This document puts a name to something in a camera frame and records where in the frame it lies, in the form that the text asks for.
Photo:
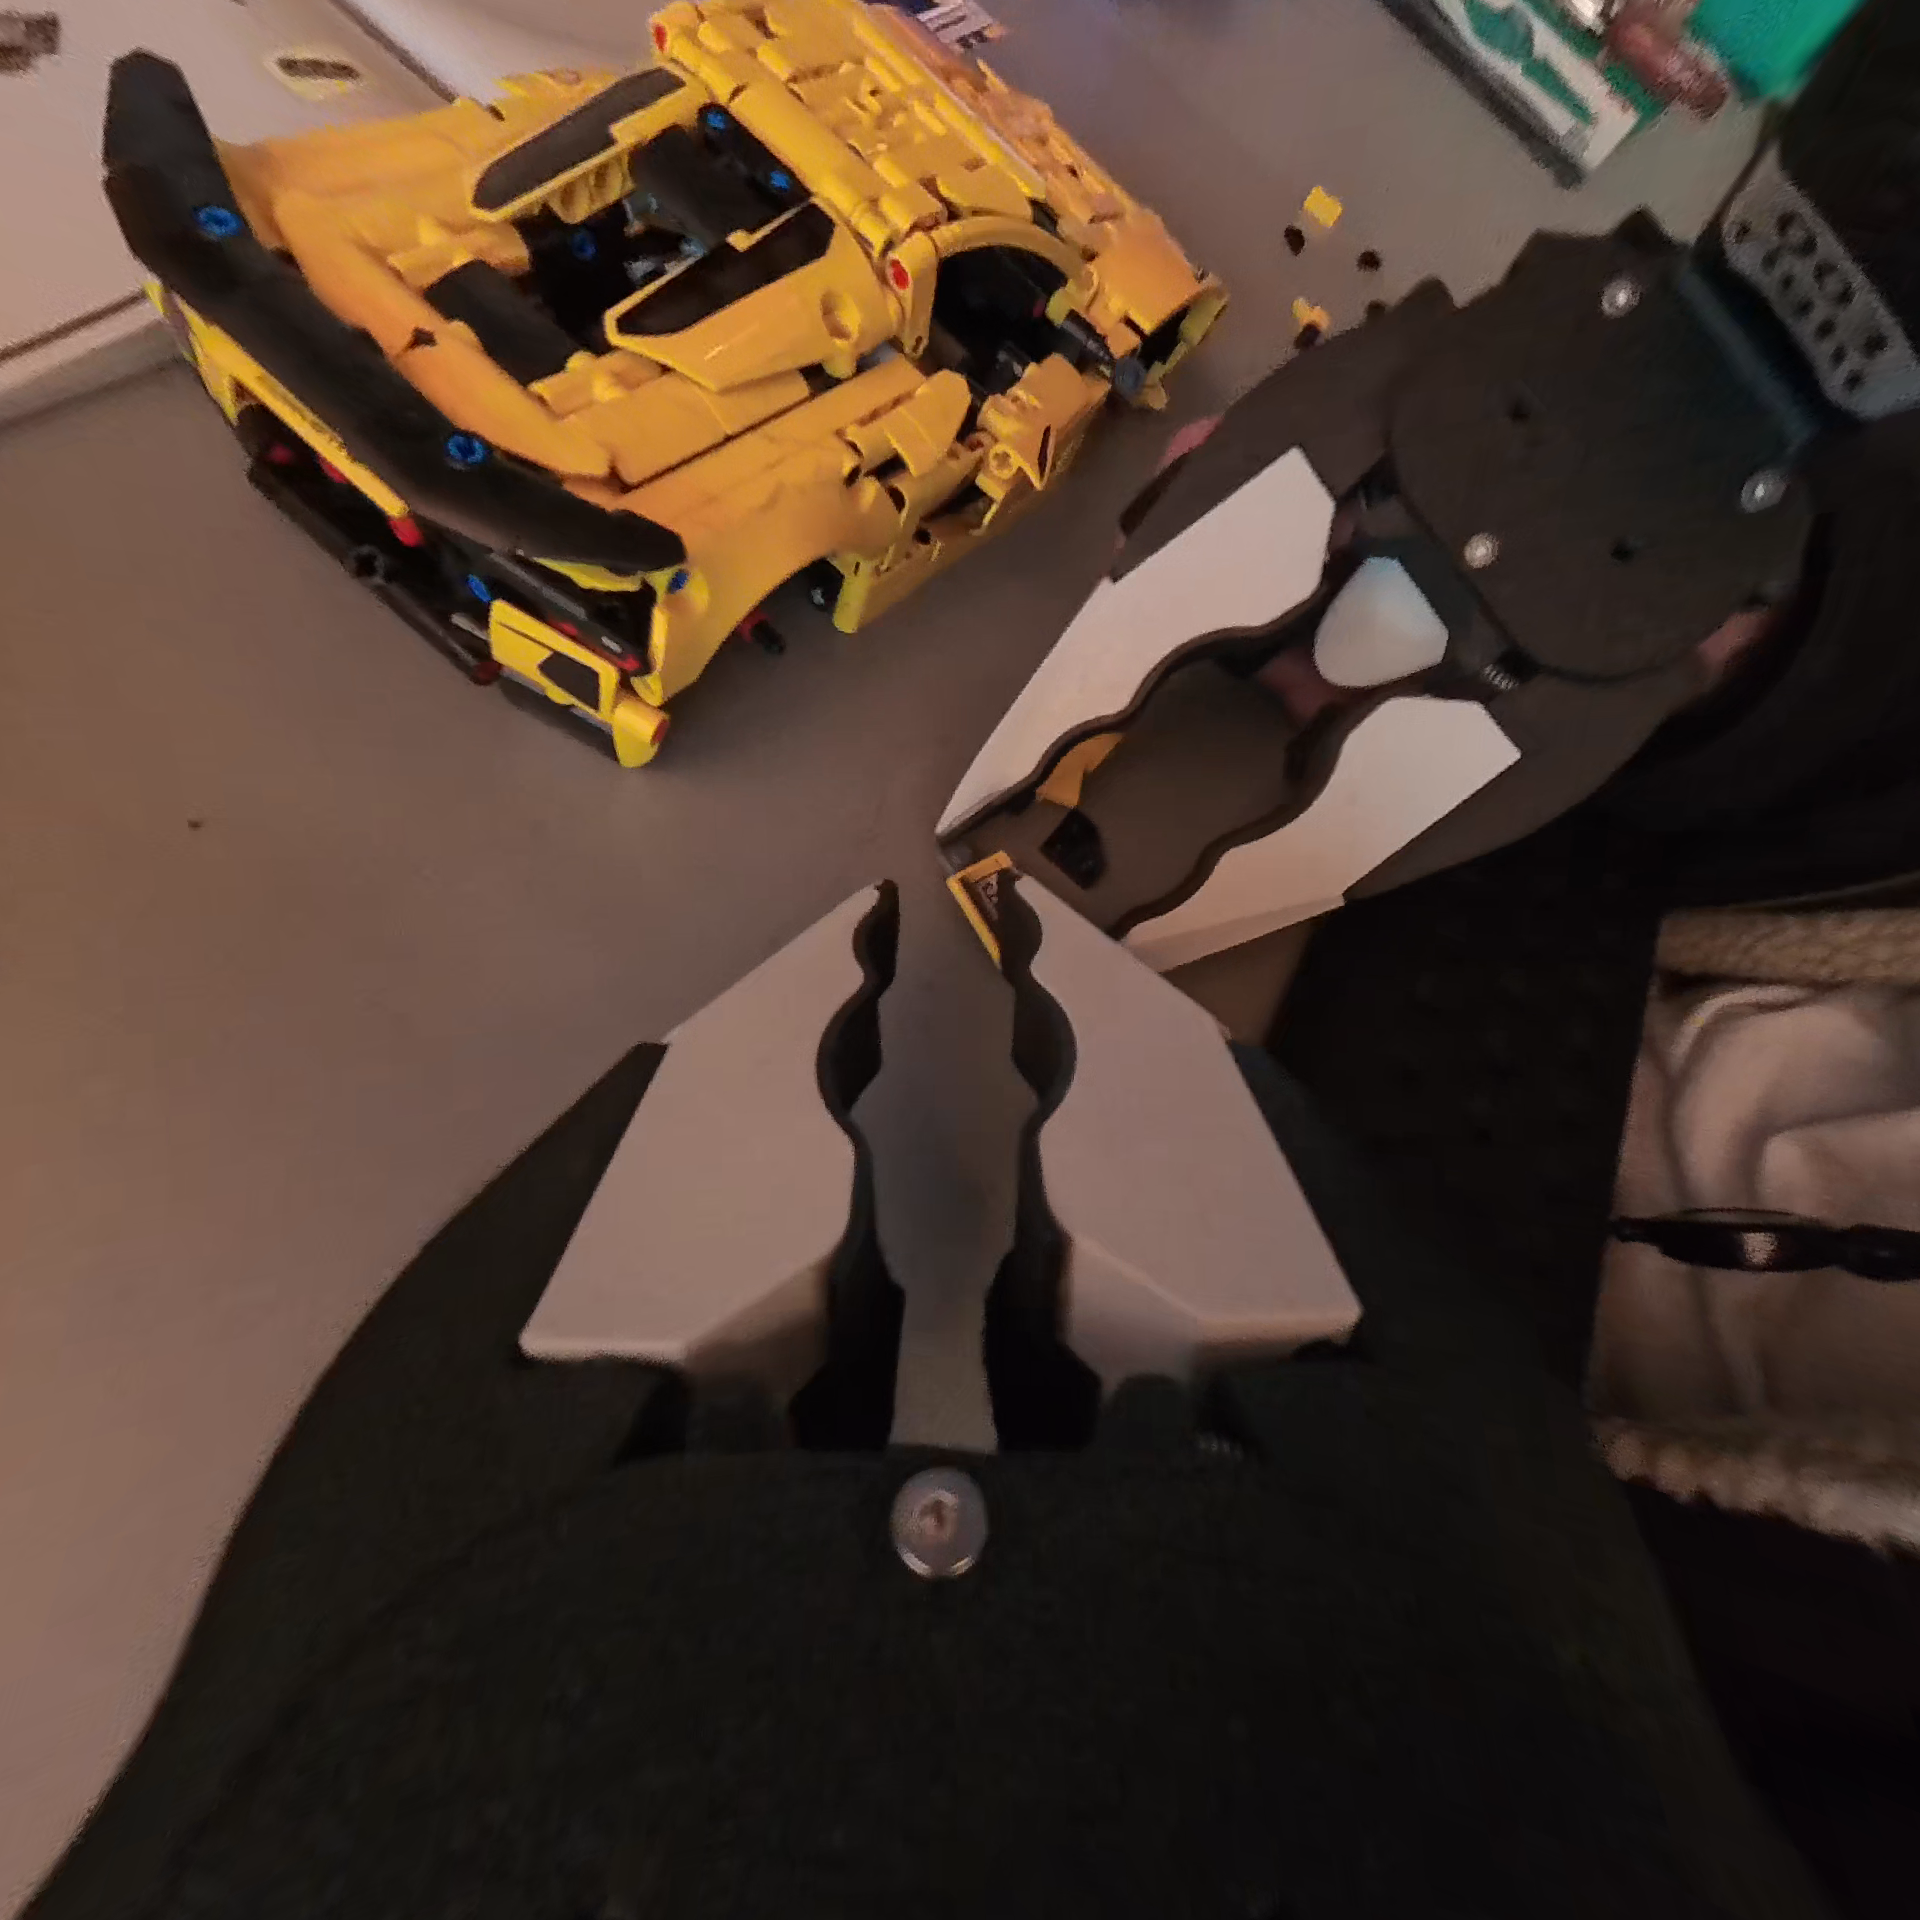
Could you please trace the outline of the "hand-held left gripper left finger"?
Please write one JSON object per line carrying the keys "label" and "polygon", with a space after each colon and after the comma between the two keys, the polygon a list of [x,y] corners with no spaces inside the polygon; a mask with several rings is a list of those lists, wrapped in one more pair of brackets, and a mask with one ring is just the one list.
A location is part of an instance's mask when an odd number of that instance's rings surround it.
{"label": "hand-held left gripper left finger", "polygon": [[899,896],[857,887],[674,1026],[518,1334],[541,1364],[809,1379],[862,1148],[830,1046],[890,980]]}

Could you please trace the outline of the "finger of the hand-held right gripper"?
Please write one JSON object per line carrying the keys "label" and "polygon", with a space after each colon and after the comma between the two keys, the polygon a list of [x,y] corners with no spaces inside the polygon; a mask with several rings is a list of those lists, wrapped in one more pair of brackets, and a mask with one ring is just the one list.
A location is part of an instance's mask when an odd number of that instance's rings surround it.
{"label": "finger of the hand-held right gripper", "polygon": [[1043,779],[1070,735],[1120,720],[1182,651],[1277,624],[1322,586],[1334,494],[1290,448],[1118,579],[1100,580],[952,790],[954,838]]}
{"label": "finger of the hand-held right gripper", "polygon": [[1520,756],[1476,702],[1384,700],[1339,740],[1312,801],[1218,852],[1185,898],[1118,943],[1163,975],[1322,918]]}

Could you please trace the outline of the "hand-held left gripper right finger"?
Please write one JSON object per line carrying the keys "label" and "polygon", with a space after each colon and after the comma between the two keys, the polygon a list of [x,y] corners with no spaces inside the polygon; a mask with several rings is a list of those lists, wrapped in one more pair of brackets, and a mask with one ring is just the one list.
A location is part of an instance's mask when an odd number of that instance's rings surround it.
{"label": "hand-held left gripper right finger", "polygon": [[1098,1379],[1201,1379],[1356,1333],[1362,1306],[1220,1022],[1031,879],[1018,985],[1060,1016],[1037,1096],[1063,1344]]}

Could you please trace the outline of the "yellow printed tile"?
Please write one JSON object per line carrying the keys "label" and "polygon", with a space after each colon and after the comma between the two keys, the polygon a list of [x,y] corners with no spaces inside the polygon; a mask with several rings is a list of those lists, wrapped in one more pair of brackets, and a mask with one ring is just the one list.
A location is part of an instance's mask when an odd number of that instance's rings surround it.
{"label": "yellow printed tile", "polygon": [[947,896],[996,971],[1002,968],[1002,892],[1018,888],[1019,870],[1004,850],[971,858],[945,877]]}

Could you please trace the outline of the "grey desk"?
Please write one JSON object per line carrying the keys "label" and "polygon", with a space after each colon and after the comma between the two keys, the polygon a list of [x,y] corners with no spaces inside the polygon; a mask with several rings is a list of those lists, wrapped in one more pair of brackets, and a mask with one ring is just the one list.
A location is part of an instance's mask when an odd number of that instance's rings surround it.
{"label": "grey desk", "polygon": [[[1485,286],[1536,228],[1699,226],[1757,116],[1559,188],[1379,5],[990,5],[1229,292],[1163,412],[839,637],[727,652],[653,767],[464,683],[248,487],[175,363],[4,432],[4,1916],[170,1680],[313,1385],[419,1249],[634,1044],[893,881],[882,1246],[896,1436],[993,1443],[980,1315],[1025,1098],[932,830],[1176,429],[1292,303]],[[1335,228],[1301,216],[1322,187]]]}

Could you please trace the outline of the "yellow toy brick car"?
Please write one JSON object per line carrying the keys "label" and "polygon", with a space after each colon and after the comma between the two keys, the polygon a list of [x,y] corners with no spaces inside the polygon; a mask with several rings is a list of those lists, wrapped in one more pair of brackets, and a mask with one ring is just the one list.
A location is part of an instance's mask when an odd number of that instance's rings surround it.
{"label": "yellow toy brick car", "polygon": [[279,516],[475,687],[649,764],[765,607],[851,634],[1228,305],[1042,101],[887,5],[668,5],[647,64],[248,145],[108,70],[103,192]]}

